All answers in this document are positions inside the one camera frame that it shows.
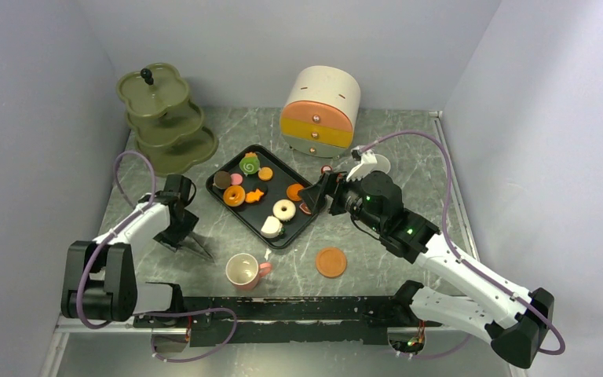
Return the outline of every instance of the white mug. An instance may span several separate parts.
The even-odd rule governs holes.
[[[237,254],[230,258],[225,266],[225,275],[230,283],[242,291],[250,291],[258,285],[260,278],[272,272],[269,262],[258,264],[251,254]]]

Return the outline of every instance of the baking tray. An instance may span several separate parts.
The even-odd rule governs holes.
[[[239,168],[239,161],[248,152],[254,152],[260,159],[260,168],[271,167],[274,175],[270,181],[265,182],[268,186],[268,191],[259,202],[256,203],[243,203],[238,207],[230,207],[223,202],[223,191],[214,186],[214,174],[219,171],[227,171],[228,173],[239,173],[243,176],[242,186],[246,192],[251,191],[253,185],[261,182],[257,174],[245,176]],[[216,172],[211,174],[206,179],[206,190],[225,208],[232,212],[245,226],[247,226],[253,233],[255,233],[262,241],[264,241],[272,249],[284,249],[297,238],[304,229],[313,222],[318,214],[307,215],[299,210],[299,204],[302,202],[294,202],[297,207],[297,212],[294,217],[287,222],[283,223],[285,232],[276,238],[264,238],[260,234],[260,228],[265,224],[265,220],[268,216],[273,216],[274,204],[281,199],[288,199],[285,190],[289,185],[299,183],[302,186],[309,187],[310,182],[306,181],[299,173],[294,171],[291,167],[286,165],[278,157],[274,156],[267,148],[262,145],[251,145],[246,147],[240,154],[231,159],[223,167],[220,167]]]

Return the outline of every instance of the small orange plate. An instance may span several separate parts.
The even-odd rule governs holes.
[[[290,200],[292,200],[293,202],[299,202],[302,200],[302,198],[299,197],[299,192],[303,189],[304,186],[295,183],[293,185],[288,186],[287,190],[285,190],[285,193],[287,194],[287,197],[290,198]]]
[[[230,186],[223,192],[223,201],[230,207],[238,207],[246,199],[246,191],[241,186]]]
[[[336,247],[325,247],[316,256],[316,268],[325,277],[339,277],[348,267],[348,259]]]

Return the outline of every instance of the white donut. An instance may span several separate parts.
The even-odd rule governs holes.
[[[291,200],[282,199],[274,204],[274,216],[281,221],[290,221],[294,217],[297,208]]]

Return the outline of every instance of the gray marble surface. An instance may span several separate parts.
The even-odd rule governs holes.
[[[184,252],[173,253],[152,240],[133,256],[138,279],[181,285],[187,296],[331,296],[391,295],[405,280],[417,280],[448,294],[460,295],[450,284],[388,253],[377,241],[359,232],[347,216],[321,214],[285,250],[269,250],[246,226],[228,212],[204,188],[204,181],[218,167],[252,144],[264,145],[311,182],[320,176],[325,164],[348,170],[348,152],[338,159],[319,159],[291,150],[280,136],[279,108],[206,108],[206,125],[220,139],[216,154],[193,167],[185,175],[198,186],[198,194],[188,209],[199,216],[196,234],[214,255],[215,263],[205,262]],[[364,145],[397,130],[415,129],[437,135],[427,112],[361,110],[353,145]],[[130,135],[126,149],[133,148]],[[392,163],[395,183],[403,188],[404,204],[430,221],[440,224],[445,169],[436,146],[421,137],[402,136],[375,148]],[[126,158],[119,172],[126,192],[133,198],[150,189],[144,164]],[[162,188],[164,178],[157,179]],[[106,232],[130,212],[119,191],[112,189],[101,231]],[[451,238],[470,254],[471,242],[462,235],[463,220],[454,204],[449,210]],[[348,258],[348,268],[336,279],[322,277],[316,270],[316,253],[324,247],[339,247]],[[273,271],[250,292],[237,291],[225,277],[225,264],[234,254],[247,252],[262,262],[273,264]]]

